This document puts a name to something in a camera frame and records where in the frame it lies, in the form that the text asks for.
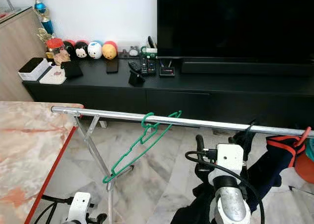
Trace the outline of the black remote control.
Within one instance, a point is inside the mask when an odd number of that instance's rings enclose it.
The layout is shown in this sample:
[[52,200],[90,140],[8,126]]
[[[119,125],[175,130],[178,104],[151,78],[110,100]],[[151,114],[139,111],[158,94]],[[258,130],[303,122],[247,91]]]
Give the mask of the black remote control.
[[152,57],[140,58],[140,71],[143,75],[155,75],[157,68],[157,60]]

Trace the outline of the white box black lid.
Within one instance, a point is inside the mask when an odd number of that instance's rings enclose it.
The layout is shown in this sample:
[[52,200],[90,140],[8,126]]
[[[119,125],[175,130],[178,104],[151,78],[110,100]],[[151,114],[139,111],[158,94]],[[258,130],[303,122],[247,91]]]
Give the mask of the white box black lid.
[[47,58],[33,57],[18,70],[18,75],[23,81],[37,81],[49,68]]

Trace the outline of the silver clothes rack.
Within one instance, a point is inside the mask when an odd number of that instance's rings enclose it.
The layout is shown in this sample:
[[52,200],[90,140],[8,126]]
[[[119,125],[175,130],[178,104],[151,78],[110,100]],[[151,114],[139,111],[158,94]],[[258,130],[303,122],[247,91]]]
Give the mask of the silver clothes rack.
[[[100,153],[96,165],[103,168],[106,175],[110,175],[116,161],[143,133],[140,121],[144,114],[61,106],[53,107],[53,111],[79,118],[81,129],[85,133],[92,132],[93,143]],[[168,124],[173,126],[116,180],[104,184],[106,194],[99,207],[110,213],[110,224],[170,224],[177,209],[191,204],[195,199],[193,189],[201,180],[194,172],[196,164],[187,161],[184,153],[196,149],[196,134],[202,134],[206,144],[213,147],[238,131],[249,128],[256,132],[257,147],[250,152],[249,165],[265,152],[265,136],[299,137],[303,134],[301,130],[291,128],[183,119],[178,112],[172,117],[149,116],[147,123],[161,123],[157,134],[147,143],[135,146],[116,170],[141,154]]]

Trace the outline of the red plush toy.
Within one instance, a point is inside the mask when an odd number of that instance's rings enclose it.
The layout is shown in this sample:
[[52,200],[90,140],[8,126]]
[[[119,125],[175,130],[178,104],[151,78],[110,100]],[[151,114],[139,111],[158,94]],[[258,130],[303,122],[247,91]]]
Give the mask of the red plush toy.
[[72,57],[76,57],[76,47],[74,41],[63,40],[63,44],[67,53],[69,53]]

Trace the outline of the black television console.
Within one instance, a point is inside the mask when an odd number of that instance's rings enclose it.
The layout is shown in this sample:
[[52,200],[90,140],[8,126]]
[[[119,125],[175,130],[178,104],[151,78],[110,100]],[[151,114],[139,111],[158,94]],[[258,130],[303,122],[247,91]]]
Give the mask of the black television console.
[[117,73],[107,73],[102,59],[78,61],[82,76],[62,84],[25,81],[34,101],[78,103],[93,110],[154,112],[167,116],[182,111],[188,119],[314,130],[314,77],[228,74],[146,76],[142,85],[128,80],[127,60]]

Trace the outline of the orange plastic hanger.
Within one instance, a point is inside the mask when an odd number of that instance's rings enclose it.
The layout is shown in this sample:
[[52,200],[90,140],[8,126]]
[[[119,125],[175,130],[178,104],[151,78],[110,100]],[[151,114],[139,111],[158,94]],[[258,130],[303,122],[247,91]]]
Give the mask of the orange plastic hanger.
[[305,132],[300,137],[297,136],[270,136],[266,138],[267,144],[272,147],[282,148],[291,154],[288,168],[294,167],[295,159],[298,155],[305,152],[307,140],[309,133],[311,132],[311,127],[307,127]]

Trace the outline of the light wooden cabinet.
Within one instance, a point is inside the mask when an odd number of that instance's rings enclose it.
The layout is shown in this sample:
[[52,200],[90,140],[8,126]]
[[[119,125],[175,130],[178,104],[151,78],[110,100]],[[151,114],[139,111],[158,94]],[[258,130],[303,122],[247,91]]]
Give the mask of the light wooden cabinet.
[[39,28],[40,20],[31,7],[0,22],[0,100],[33,101],[18,70],[33,57],[45,57]]

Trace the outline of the black shirt white print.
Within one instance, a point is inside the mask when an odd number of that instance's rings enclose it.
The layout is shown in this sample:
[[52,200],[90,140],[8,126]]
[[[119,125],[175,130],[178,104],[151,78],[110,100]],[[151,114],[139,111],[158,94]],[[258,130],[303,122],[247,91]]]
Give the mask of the black shirt white print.
[[[263,197],[271,188],[281,185],[280,174],[288,168],[291,157],[291,154],[282,148],[268,145],[266,139],[265,143],[265,153],[251,166],[247,166],[246,162],[253,144],[240,145],[244,150],[244,165],[240,177],[251,184],[251,187],[241,184],[240,188],[250,207],[251,217],[254,211],[259,210],[261,218],[265,218]],[[207,177],[215,176],[217,173],[212,168],[205,168],[197,163],[194,172],[201,180],[200,185],[193,189],[195,199],[190,205],[178,209],[170,224],[216,224],[214,221],[207,220],[207,211],[213,199],[212,186]]]

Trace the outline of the white flat box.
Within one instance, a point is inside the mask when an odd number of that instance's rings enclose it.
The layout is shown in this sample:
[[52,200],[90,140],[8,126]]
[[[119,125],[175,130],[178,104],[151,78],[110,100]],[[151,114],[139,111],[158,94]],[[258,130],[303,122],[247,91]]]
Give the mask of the white flat box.
[[65,69],[61,69],[58,65],[53,65],[42,78],[39,80],[40,84],[62,84],[66,80]]

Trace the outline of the black desk stand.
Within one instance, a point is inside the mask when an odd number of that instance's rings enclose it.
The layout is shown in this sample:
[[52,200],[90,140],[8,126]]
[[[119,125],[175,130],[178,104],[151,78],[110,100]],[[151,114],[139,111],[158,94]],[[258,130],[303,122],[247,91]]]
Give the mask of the black desk stand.
[[141,73],[140,66],[133,61],[128,61],[128,67],[130,68],[129,84],[133,86],[143,85],[145,83],[145,78]]

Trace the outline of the black wallet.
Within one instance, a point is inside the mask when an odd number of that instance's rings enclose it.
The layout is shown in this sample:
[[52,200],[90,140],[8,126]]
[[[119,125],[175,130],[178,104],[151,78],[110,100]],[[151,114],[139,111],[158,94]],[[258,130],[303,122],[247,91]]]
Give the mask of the black wallet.
[[83,76],[79,61],[65,61],[60,67],[65,71],[65,77],[68,80]]

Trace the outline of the green plastic hanger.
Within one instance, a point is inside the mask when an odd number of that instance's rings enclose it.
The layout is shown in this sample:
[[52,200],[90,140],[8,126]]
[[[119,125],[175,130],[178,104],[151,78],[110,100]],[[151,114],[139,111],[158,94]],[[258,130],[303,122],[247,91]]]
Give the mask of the green plastic hanger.
[[148,146],[141,154],[139,154],[137,157],[133,158],[130,160],[127,164],[123,165],[122,168],[119,170],[116,170],[117,166],[134,150],[135,146],[138,144],[145,144],[147,143],[150,139],[152,139],[155,134],[157,134],[157,129],[161,125],[161,123],[147,123],[147,118],[149,116],[155,116],[154,112],[149,112],[148,114],[145,114],[143,118],[140,121],[141,127],[143,128],[143,133],[142,135],[133,142],[133,144],[128,148],[128,150],[121,155],[121,157],[116,161],[116,163],[113,165],[112,169],[110,170],[110,175],[106,175],[102,179],[103,184],[108,184],[111,183],[115,178],[117,178],[119,175],[122,174],[123,171],[125,171],[128,167],[132,166],[135,161],[140,159],[148,150],[150,150],[152,147],[155,146],[157,142],[160,141],[160,139],[170,130],[170,128],[173,126],[173,124],[168,124],[167,127],[162,130],[161,134],[151,143],[150,146]]

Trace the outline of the orange plush toy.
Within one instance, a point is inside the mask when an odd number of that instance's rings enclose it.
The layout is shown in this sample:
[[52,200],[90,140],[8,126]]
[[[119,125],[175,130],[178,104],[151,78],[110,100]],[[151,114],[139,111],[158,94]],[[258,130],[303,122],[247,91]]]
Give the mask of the orange plush toy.
[[105,59],[113,60],[117,57],[118,48],[114,41],[106,41],[102,46],[102,54]]

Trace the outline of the white plush toy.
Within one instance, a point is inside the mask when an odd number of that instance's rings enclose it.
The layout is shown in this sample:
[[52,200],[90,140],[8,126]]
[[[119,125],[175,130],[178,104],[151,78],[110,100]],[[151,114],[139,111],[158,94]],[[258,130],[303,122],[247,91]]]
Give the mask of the white plush toy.
[[90,42],[87,46],[87,52],[92,59],[103,57],[103,43],[98,40]]

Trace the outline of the black smartphone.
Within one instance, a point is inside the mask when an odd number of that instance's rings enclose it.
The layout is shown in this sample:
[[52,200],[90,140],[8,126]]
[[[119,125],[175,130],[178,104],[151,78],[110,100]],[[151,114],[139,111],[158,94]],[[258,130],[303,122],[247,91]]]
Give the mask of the black smartphone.
[[115,74],[119,71],[119,59],[106,59],[105,60],[105,69],[107,74]]

